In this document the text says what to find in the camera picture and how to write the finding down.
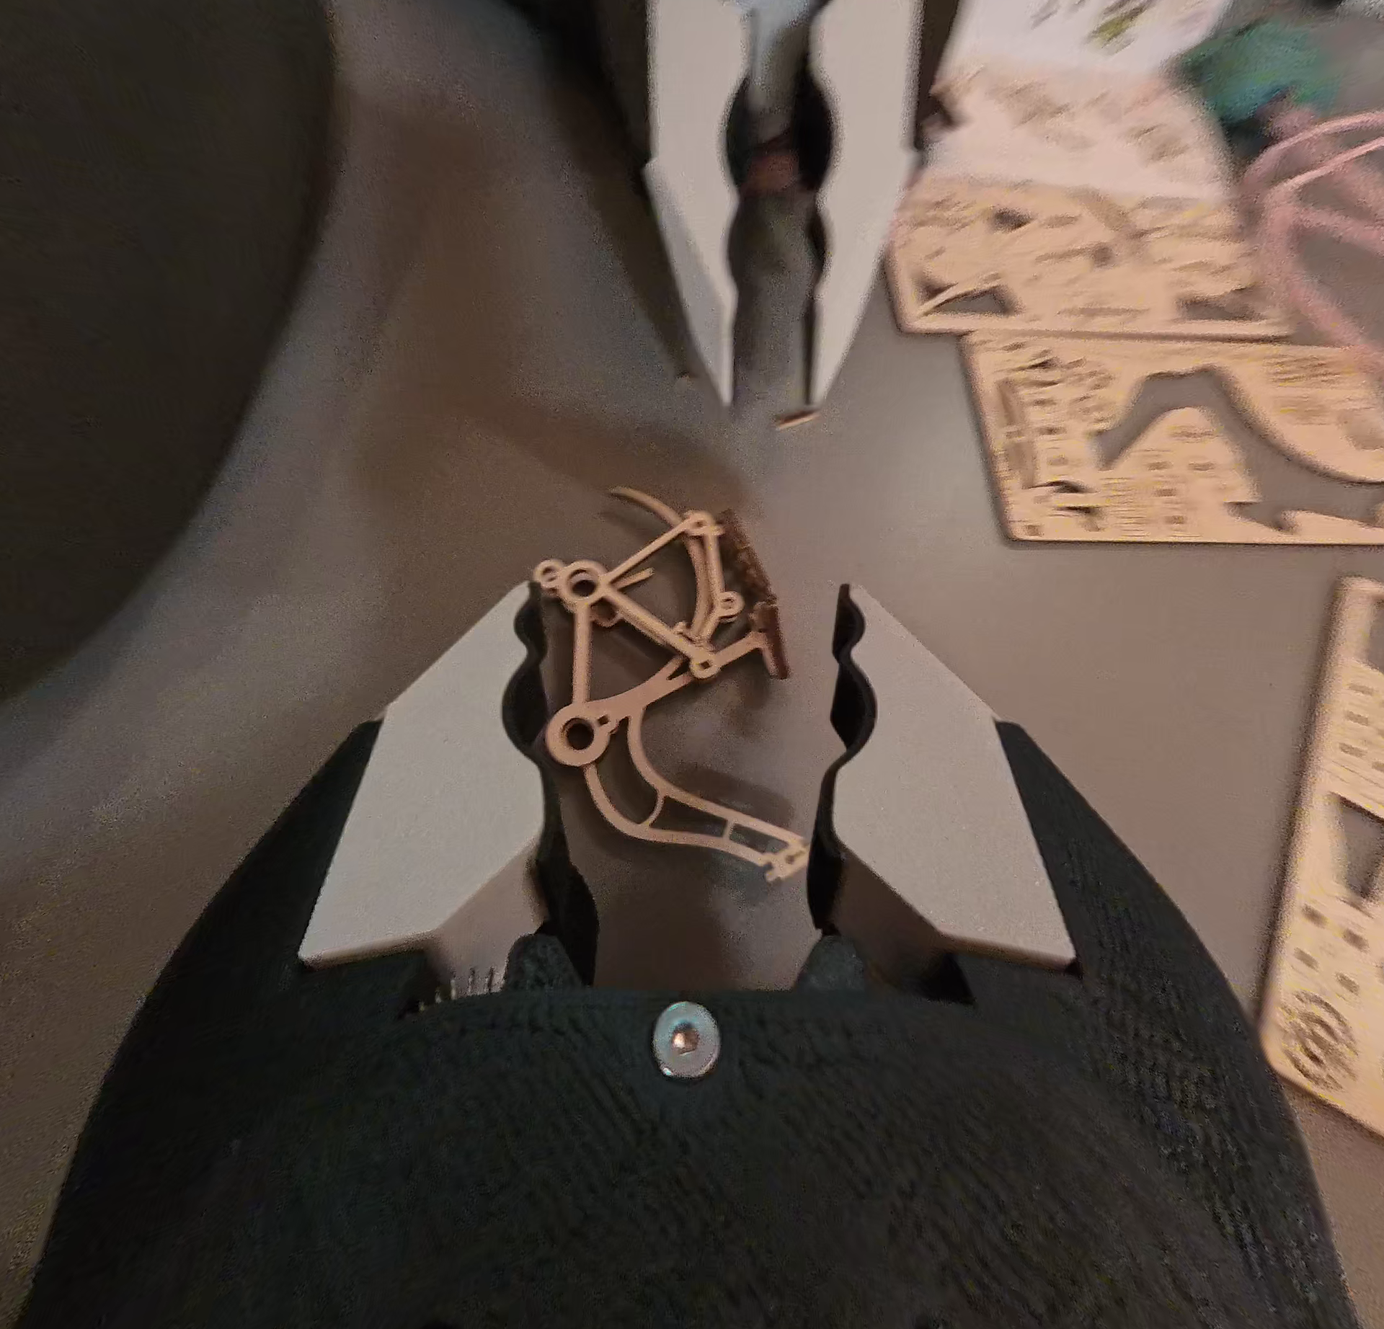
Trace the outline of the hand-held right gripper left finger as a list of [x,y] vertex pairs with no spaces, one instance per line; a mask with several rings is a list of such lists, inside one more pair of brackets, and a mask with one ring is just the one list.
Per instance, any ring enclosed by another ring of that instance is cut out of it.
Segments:
[[501,986],[516,940],[559,940],[593,980],[598,916],[537,741],[549,712],[537,591],[520,583],[389,702],[298,957],[420,953],[446,986]]

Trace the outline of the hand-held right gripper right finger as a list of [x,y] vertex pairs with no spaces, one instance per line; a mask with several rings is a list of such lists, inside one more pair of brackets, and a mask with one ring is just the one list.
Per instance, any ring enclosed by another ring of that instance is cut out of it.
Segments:
[[990,707],[856,584],[838,588],[831,656],[838,753],[804,880],[815,929],[866,965],[1073,965]]

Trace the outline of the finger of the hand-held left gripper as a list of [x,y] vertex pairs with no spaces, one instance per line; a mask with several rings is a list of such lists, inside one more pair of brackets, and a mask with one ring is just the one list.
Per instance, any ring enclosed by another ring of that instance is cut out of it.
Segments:
[[645,0],[648,160],[642,169],[689,340],[717,401],[733,401],[739,208],[726,156],[749,33],[735,0]]
[[823,254],[808,317],[811,408],[823,405],[854,342],[916,163],[924,7],[924,0],[828,0],[810,26],[807,74],[831,137],[815,193]]

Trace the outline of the wooden model frame assembly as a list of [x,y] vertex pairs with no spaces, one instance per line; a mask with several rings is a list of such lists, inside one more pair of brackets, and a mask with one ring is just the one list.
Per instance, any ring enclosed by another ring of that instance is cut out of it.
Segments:
[[[614,565],[547,558],[531,570],[540,594],[572,622],[569,699],[546,722],[544,750],[559,767],[580,773],[592,807],[616,835],[717,854],[759,871],[769,884],[787,882],[807,869],[808,841],[673,783],[654,767],[644,740],[651,708],[710,685],[746,659],[758,659],[771,681],[787,681],[779,601],[764,564],[732,509],[677,511],[631,487],[609,495],[661,529]],[[693,581],[690,613],[674,622],[635,594],[670,549],[683,552]],[[596,633],[614,629],[651,645],[663,663],[622,692],[595,695]]]

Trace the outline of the wooden parts sheet with cutouts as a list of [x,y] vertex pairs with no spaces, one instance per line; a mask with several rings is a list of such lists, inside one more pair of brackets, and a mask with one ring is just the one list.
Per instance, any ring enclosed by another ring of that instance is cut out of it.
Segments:
[[961,353],[1007,536],[1024,544],[1381,549],[1365,518],[1264,498],[1244,447],[1208,404],[1133,425],[1154,381],[1208,376],[1290,466],[1381,487],[1381,387],[1345,351],[1283,342],[964,335]]

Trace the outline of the wooden parts sheet with gear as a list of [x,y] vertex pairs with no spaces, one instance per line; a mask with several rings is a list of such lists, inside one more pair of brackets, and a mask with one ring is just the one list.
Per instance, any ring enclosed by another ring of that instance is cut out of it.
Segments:
[[1379,581],[1342,578],[1308,720],[1258,1002],[1267,1061],[1382,1135]]

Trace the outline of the green object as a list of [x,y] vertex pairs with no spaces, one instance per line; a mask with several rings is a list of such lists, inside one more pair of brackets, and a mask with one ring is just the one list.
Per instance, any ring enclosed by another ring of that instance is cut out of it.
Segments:
[[1381,120],[1381,15],[1262,13],[1190,48],[1172,75],[1232,149],[1264,147],[1280,107]]

